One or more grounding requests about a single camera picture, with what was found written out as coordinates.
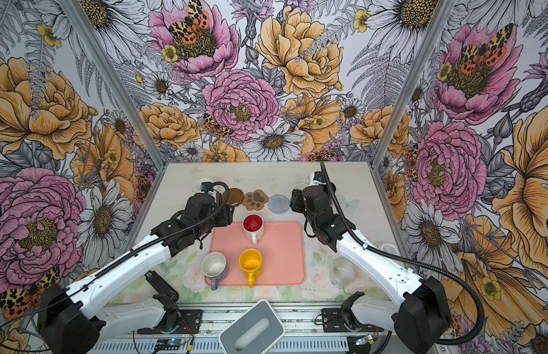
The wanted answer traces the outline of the glossy brown round coaster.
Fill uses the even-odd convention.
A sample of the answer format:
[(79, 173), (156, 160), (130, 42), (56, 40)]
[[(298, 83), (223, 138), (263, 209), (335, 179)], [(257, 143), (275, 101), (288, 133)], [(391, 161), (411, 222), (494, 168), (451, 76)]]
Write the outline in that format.
[(239, 188), (231, 188), (228, 190), (229, 196), (227, 199), (228, 205), (237, 207), (244, 201), (244, 193)]

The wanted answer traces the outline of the grey blue round coaster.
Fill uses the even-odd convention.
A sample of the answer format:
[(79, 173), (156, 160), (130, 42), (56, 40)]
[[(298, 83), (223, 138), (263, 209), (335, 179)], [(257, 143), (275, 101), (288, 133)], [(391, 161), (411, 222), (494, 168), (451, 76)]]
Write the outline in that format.
[(268, 209), (277, 215), (284, 214), (290, 210), (290, 199), (280, 194), (271, 196), (268, 202)]

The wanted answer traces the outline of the white mug red inside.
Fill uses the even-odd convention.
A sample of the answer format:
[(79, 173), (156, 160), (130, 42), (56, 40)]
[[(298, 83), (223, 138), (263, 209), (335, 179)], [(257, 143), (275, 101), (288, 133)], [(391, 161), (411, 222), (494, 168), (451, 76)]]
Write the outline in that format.
[(265, 222), (260, 215), (248, 215), (242, 222), (245, 237), (256, 245), (265, 234)]

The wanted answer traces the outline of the brown paw print coaster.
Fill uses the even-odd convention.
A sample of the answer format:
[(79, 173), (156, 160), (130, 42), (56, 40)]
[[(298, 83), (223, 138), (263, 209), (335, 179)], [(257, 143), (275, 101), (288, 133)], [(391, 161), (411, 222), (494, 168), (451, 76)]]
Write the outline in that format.
[(262, 190), (255, 190), (244, 194), (242, 205), (247, 211), (260, 211), (269, 202), (269, 197)]

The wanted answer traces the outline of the white mug off tray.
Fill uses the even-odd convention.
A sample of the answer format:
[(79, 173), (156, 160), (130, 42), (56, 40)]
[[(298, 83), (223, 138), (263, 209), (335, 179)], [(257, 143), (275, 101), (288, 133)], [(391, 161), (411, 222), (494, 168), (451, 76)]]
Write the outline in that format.
[(200, 178), (195, 182), (194, 190), (197, 193), (205, 192), (210, 184), (213, 184), (213, 180), (211, 178)]

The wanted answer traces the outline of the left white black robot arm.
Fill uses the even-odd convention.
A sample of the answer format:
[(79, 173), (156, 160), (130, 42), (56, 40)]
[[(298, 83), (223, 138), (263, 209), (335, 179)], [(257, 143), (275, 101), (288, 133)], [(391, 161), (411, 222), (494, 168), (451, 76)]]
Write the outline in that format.
[(37, 330), (52, 353), (87, 353), (98, 342), (138, 329), (164, 333), (183, 325), (175, 302), (164, 291), (152, 299), (107, 308), (107, 303), (135, 280), (203, 238), (215, 227), (232, 224), (229, 187), (203, 183), (185, 208), (152, 229), (140, 243), (92, 275), (63, 288), (51, 286), (41, 296)]

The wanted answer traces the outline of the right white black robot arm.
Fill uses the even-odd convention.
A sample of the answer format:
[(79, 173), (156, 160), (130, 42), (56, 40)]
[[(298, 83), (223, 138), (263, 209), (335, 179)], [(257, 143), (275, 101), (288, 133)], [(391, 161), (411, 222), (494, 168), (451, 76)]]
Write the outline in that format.
[[(391, 309), (378, 315), (375, 306), (363, 298), (363, 293), (353, 294), (341, 305), (347, 328), (356, 330), (366, 324), (389, 330), (413, 353), (427, 353), (434, 345), (463, 345), (482, 333), (485, 309), (470, 285), (437, 266), (374, 247), (344, 215), (325, 165), (311, 175), (308, 187), (292, 191), (290, 208), (304, 216), (304, 228), (312, 230), (311, 238), (330, 247), (370, 276), (393, 303)], [(445, 288), (434, 277), (423, 279), (415, 274), (414, 266), (451, 279), (470, 295), (476, 307), (476, 321), (467, 333), (453, 339), (444, 338), (444, 333), (454, 323)]]

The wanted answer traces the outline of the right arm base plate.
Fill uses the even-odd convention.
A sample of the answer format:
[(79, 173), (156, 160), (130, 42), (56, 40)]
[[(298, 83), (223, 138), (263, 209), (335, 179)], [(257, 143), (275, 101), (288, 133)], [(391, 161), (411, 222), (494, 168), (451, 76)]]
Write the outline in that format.
[(321, 321), (325, 333), (345, 332), (382, 332), (381, 327), (370, 324), (361, 324), (353, 315), (352, 311), (342, 308), (323, 308), (321, 310)]

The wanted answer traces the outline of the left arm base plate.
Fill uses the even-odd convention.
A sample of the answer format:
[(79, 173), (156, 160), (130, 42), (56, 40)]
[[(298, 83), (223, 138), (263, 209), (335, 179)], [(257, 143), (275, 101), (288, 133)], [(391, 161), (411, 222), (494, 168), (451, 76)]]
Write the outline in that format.
[(167, 311), (156, 326), (141, 328), (138, 333), (142, 335), (198, 334), (202, 315), (201, 310)]

